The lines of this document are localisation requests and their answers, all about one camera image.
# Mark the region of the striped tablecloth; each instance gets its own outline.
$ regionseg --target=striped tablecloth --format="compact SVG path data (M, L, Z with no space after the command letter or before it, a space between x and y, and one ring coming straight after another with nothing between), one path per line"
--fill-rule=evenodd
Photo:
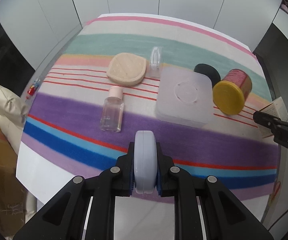
M222 78L231 69L244 70L253 90L242 112L226 116L214 105L212 122L201 129L159 121L154 114L159 80L145 77L124 88L121 132L101 131L103 102L113 85L106 77L110 60L121 52L149 59L154 46L163 47L164 67L193 70L206 63ZM137 130L151 130L177 166L194 176L217 176L242 201L262 201L272 193L279 150L272 137L261 138L252 113L270 101L263 71L244 44L174 18L102 15L83 28L46 76L24 127L19 158L30 149L61 170L88 178L114 166ZM17 176L25 181L23 174ZM135 197L171 201L156 194Z

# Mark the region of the plastic box lid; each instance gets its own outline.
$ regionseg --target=plastic box lid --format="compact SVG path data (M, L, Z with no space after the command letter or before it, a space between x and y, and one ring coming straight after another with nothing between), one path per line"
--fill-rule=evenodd
M212 120L213 112L212 82L207 76L163 68L155 108L159 120L198 128Z

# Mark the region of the clear plastic container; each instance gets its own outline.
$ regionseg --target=clear plastic container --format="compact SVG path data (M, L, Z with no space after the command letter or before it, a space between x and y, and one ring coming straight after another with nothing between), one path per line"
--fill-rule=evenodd
M148 76L159 78L161 75L162 47L153 47L149 59Z
M113 86L104 101L100 129L103 131L120 132L124 109L123 88Z
M202 74L166 67L156 101L156 117L162 121L202 127L213 117L212 82Z

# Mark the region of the cylindrical can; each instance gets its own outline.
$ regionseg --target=cylindrical can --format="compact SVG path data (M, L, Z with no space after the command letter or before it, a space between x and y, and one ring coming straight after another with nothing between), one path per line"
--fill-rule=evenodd
M214 86L213 101L224 114L239 114L251 90L250 77L240 69L232 69Z

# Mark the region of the small plastic bottle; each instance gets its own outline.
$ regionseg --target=small plastic bottle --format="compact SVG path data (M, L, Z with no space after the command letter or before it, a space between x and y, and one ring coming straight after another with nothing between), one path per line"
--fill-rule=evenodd
M40 85L41 80L37 78L27 91L26 100L30 100L32 98L32 96L35 94Z
M103 131L120 132L124 109L123 88L113 86L109 89L108 97L104 101L103 112L100 121L100 129Z

